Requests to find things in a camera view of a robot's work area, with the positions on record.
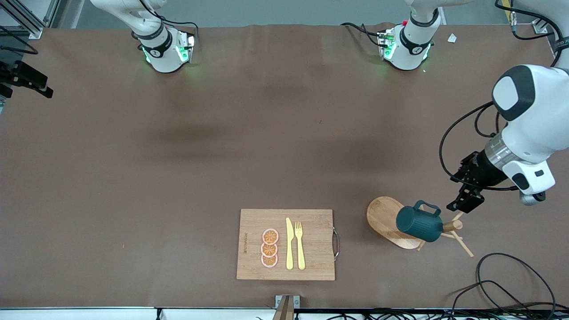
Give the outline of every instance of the cutting board handle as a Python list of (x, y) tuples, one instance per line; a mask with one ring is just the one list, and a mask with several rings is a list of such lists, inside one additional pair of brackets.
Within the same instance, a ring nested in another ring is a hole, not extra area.
[(332, 232), (332, 236), (336, 236), (336, 253), (334, 254), (334, 261), (336, 261), (336, 259), (338, 259), (338, 255), (340, 254), (340, 235), (338, 235), (336, 227), (332, 227)]

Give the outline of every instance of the knife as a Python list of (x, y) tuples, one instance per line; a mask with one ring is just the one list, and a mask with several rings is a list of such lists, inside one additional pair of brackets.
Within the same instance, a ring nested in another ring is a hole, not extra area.
[(294, 229), (292, 228), (292, 222), (289, 218), (286, 218), (286, 268), (292, 270), (292, 240), (294, 239)]

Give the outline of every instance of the citrus slice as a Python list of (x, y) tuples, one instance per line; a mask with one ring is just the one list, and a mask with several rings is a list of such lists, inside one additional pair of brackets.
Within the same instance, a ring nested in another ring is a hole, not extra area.
[(270, 258), (277, 254), (278, 248), (276, 244), (261, 244), (261, 254), (264, 257)]
[(265, 244), (275, 244), (279, 241), (279, 233), (275, 229), (267, 229), (263, 232), (263, 242)]
[(277, 255), (275, 255), (274, 257), (261, 256), (261, 263), (267, 268), (272, 268), (276, 266), (278, 261), (279, 261), (279, 256)]

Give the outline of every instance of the brown table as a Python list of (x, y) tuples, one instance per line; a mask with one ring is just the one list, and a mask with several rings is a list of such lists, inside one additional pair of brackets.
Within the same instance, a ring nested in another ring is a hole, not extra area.
[[(526, 260), (568, 303), (566, 152), (551, 158), (545, 203), (485, 192), (463, 217), (473, 259), (448, 239), (399, 249), (368, 226), (381, 195), (454, 199), (443, 132), (508, 68), (551, 61), (544, 39), (508, 26), (443, 26), (435, 40), (402, 72), (344, 27), (203, 29), (194, 65), (159, 74), (129, 30), (46, 30), (26, 60), (53, 99), (17, 89), (0, 116), (0, 305), (260, 307), (294, 293), (304, 307), (448, 307), (494, 251)], [(448, 138), (452, 170), (486, 142), (472, 120)], [(337, 280), (236, 280), (242, 208), (333, 209)], [(510, 261), (491, 259), (483, 277), (549, 298)], [(489, 304), (473, 291), (459, 306)]]

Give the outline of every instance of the mug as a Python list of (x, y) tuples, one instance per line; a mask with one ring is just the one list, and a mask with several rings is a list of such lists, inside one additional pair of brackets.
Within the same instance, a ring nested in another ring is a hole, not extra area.
[[(421, 204), (435, 209), (433, 214), (419, 209)], [(423, 200), (417, 201), (413, 207), (404, 206), (399, 210), (395, 221), (397, 229), (426, 242), (433, 242), (443, 232), (443, 220), (440, 208)]]

